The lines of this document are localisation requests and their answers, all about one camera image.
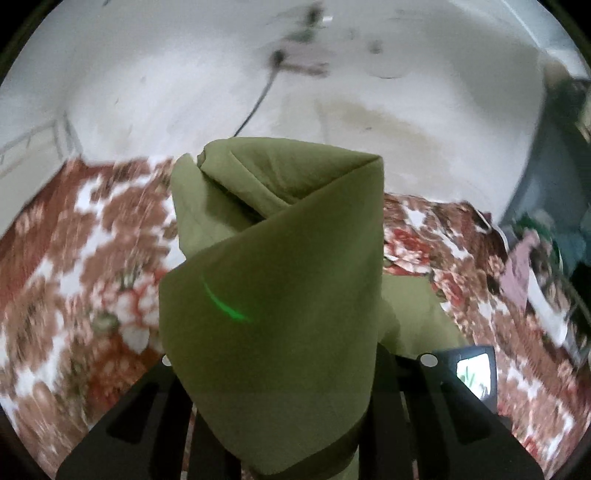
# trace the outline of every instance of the electrical wire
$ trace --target electrical wire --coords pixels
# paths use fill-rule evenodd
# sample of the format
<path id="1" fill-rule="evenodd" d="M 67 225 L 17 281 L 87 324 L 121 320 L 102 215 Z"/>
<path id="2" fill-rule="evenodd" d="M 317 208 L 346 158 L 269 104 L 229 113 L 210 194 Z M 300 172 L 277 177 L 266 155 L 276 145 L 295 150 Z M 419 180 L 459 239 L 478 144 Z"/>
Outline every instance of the electrical wire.
<path id="1" fill-rule="evenodd" d="M 273 83 L 275 82 L 275 79 L 277 78 L 277 74 L 279 73 L 281 63 L 283 62 L 283 60 L 285 60 L 285 53 L 282 50 L 275 50 L 273 52 L 273 55 L 271 56 L 272 66 L 271 66 L 271 74 L 269 75 L 269 80 L 267 81 L 267 84 L 263 88 L 258 100 L 255 103 L 255 106 L 252 108 L 251 112 L 248 114 L 248 116 L 242 122 L 242 125 L 240 125 L 238 127 L 238 130 L 236 130 L 236 133 L 234 133 L 232 135 L 232 137 L 237 137 L 240 134 L 242 129 L 247 125 L 247 123 L 251 120 L 251 118 L 254 116 L 254 114 L 258 110 L 258 108 L 261 106 L 262 101 L 267 96 L 267 93 L 269 93 L 269 90 L 271 90 L 271 86 L 273 86 Z"/>

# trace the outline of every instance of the small screen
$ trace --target small screen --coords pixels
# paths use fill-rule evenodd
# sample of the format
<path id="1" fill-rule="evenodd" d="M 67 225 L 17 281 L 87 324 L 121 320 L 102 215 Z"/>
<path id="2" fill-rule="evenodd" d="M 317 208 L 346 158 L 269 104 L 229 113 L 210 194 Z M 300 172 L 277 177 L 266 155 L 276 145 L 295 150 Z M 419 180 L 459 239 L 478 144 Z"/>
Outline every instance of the small screen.
<path id="1" fill-rule="evenodd" d="M 460 360 L 456 374 L 480 400 L 491 393 L 491 364 L 486 353 Z"/>

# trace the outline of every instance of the pink cloth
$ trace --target pink cloth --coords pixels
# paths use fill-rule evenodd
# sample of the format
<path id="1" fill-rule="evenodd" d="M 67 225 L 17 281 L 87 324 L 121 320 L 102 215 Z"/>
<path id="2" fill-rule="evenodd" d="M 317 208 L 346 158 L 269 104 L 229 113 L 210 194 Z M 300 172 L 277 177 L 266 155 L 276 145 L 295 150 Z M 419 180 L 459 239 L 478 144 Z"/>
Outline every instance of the pink cloth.
<path id="1" fill-rule="evenodd" d="M 523 239 L 509 254 L 505 271 L 499 279 L 501 292 L 517 307 L 524 311 L 527 305 L 527 287 L 530 277 L 530 252 L 540 244 L 540 237 L 534 230 L 526 231 Z"/>

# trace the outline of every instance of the bed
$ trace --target bed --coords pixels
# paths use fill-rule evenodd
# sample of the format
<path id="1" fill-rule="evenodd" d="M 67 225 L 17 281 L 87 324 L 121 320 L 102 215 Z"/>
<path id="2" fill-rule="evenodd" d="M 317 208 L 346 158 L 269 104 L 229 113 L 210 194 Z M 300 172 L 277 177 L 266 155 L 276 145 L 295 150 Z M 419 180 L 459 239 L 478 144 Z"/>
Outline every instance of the bed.
<path id="1" fill-rule="evenodd" d="M 50 477 L 163 354 L 158 282 L 184 260 L 172 166 L 69 160 L 0 241 L 0 405 Z M 591 422 L 589 372 L 501 296 L 504 258 L 470 204 L 385 194 L 385 271 L 428 275 L 466 339 L 494 345 L 499 413 L 550 477 Z"/>

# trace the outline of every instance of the olive green fabric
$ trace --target olive green fabric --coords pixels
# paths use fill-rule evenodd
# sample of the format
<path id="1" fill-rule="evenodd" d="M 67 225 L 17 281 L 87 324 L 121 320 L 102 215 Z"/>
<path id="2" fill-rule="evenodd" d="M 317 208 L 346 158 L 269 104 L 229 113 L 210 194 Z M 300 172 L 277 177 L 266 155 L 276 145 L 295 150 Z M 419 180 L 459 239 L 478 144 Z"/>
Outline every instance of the olive green fabric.
<path id="1" fill-rule="evenodd" d="M 382 299 L 402 282 L 382 285 L 383 184 L 377 155 L 268 138 L 212 142 L 173 170 L 187 261 L 160 284 L 163 345 L 215 436 L 262 475 L 347 465 L 376 344 L 411 352 L 437 317 L 425 289 L 391 300 L 411 323 L 421 302 L 417 328 Z"/>
<path id="2" fill-rule="evenodd" d="M 460 329 L 441 308 L 427 277 L 382 278 L 382 297 L 396 315 L 386 325 L 380 343 L 392 353 L 416 358 L 421 353 L 468 345 Z"/>

